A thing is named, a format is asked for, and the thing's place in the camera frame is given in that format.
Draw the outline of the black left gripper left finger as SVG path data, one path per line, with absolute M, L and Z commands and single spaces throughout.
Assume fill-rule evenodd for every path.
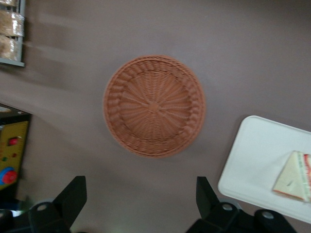
M 42 202 L 28 211 L 32 233 L 69 233 L 87 201 L 86 178 L 76 176 L 51 202 Z

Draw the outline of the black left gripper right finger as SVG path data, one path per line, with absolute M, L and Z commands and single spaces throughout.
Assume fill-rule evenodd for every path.
M 229 202 L 221 202 L 206 177 L 197 177 L 196 204 L 201 218 L 187 233 L 241 233 L 237 222 L 238 208 Z

